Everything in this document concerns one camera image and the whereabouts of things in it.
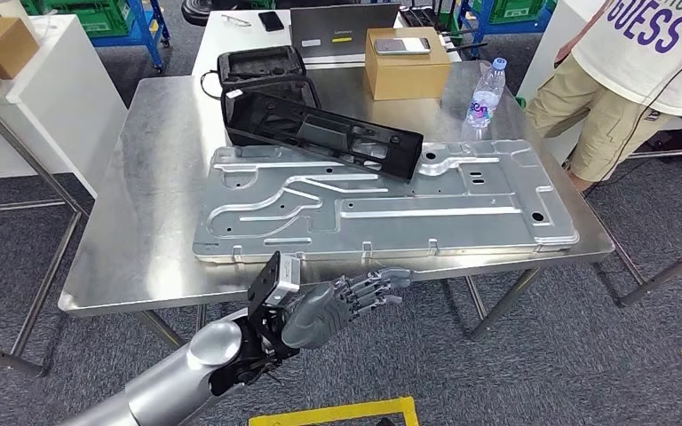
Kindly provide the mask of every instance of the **hand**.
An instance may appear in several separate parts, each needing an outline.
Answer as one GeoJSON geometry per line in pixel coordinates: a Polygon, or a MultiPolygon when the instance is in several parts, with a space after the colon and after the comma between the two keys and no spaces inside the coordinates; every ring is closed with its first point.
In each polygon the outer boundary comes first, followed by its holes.
{"type": "Polygon", "coordinates": [[[400,297],[387,293],[409,284],[411,271],[399,268],[317,284],[290,306],[282,340],[295,349],[319,348],[361,315],[385,304],[400,304],[400,297]]]}

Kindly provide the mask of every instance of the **blue cart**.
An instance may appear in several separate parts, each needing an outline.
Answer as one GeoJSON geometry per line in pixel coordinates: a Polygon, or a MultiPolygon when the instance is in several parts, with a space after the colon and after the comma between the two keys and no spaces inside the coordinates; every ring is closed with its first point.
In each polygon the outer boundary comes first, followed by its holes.
{"type": "MultiPolygon", "coordinates": [[[[491,24],[490,13],[493,10],[495,0],[482,0],[482,6],[479,11],[475,11],[470,0],[462,0],[459,8],[457,22],[459,28],[467,26],[472,29],[474,43],[481,43],[482,39],[489,34],[531,34],[543,33],[551,21],[552,12],[548,9],[547,4],[544,4],[533,20],[525,20],[521,22],[491,24]],[[470,20],[466,19],[466,13],[470,12],[477,18],[477,25],[473,26],[470,20]]],[[[473,58],[478,58],[480,53],[477,47],[471,50],[473,58]]]]}
{"type": "Polygon", "coordinates": [[[92,45],[94,47],[145,46],[150,52],[153,68],[161,73],[163,71],[163,59],[158,53],[158,42],[160,41],[163,47],[169,47],[171,43],[171,35],[168,27],[166,27],[166,21],[163,19],[161,6],[158,4],[158,0],[150,0],[152,10],[146,11],[141,0],[128,0],[128,4],[130,13],[134,14],[130,33],[111,37],[93,37],[91,38],[92,45]],[[150,26],[153,22],[158,25],[154,34],[150,32],[150,26]]]}

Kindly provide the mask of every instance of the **robotic arm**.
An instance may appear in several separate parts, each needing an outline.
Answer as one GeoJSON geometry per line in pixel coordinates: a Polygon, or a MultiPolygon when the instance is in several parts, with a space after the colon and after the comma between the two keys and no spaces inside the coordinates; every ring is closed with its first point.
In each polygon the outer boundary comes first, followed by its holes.
{"type": "Polygon", "coordinates": [[[275,252],[248,291],[247,308],[203,327],[124,390],[64,426],[171,426],[227,393],[253,384],[301,349],[323,346],[351,321],[385,304],[411,272],[389,268],[344,276],[299,292],[300,261],[275,252]]]}

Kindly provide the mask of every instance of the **floor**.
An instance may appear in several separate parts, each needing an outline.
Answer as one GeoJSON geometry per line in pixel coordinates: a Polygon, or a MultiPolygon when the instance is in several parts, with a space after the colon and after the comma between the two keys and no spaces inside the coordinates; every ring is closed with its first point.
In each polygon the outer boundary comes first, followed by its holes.
{"type": "MultiPolygon", "coordinates": [[[[175,2],[162,4],[173,37],[164,53],[166,74],[186,75],[202,29],[184,23],[175,2]]],[[[488,40],[483,57],[509,60],[515,91],[539,37],[488,40]]],[[[156,76],[139,49],[99,55],[127,102],[139,78],[156,76]]],[[[599,187],[589,202],[651,275],[682,256],[682,159],[640,162],[625,163],[615,183],[599,187]]],[[[77,183],[62,179],[90,207],[77,183]]],[[[0,201],[45,194],[33,178],[0,181],[0,201]]],[[[0,347],[11,347],[69,217],[65,208],[0,213],[0,347]]],[[[0,367],[0,425],[55,424],[170,353],[131,315],[61,313],[56,301],[69,263],[60,268],[26,352],[51,372],[30,379],[0,367]]],[[[485,304],[497,302],[516,276],[478,277],[485,304]]],[[[611,292],[632,287],[616,256],[550,269],[483,340],[471,342],[466,333],[478,317],[464,280],[418,283],[400,292],[404,305],[369,315],[326,347],[291,359],[276,372],[281,384],[263,378],[194,424],[240,425],[257,414],[399,396],[414,397],[425,425],[682,424],[682,277],[640,304],[615,307],[611,292]]],[[[240,306],[212,305],[209,319],[240,306]]],[[[159,313],[191,336],[194,311],[159,313]]]]}

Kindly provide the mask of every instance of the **aluminum plate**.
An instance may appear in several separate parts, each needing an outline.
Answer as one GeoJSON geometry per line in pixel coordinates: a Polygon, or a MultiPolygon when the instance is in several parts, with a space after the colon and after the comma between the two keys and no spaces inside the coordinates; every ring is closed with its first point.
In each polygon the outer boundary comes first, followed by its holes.
{"type": "Polygon", "coordinates": [[[213,155],[193,251],[216,263],[527,253],[578,241],[525,140],[423,144],[409,184],[277,146],[213,155]]]}

